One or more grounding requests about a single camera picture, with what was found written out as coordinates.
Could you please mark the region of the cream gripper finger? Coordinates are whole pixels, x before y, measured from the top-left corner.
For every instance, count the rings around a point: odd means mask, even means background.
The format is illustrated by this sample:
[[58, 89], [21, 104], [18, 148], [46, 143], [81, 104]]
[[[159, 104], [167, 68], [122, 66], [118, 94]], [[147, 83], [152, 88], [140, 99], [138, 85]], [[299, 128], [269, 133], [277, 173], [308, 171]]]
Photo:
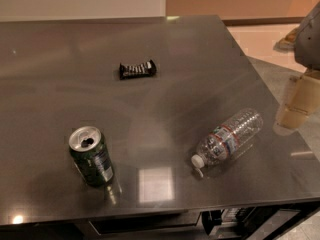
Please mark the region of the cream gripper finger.
[[287, 129], [299, 128], [320, 107], [320, 71], [307, 69], [291, 76], [283, 103], [277, 113], [277, 124]]

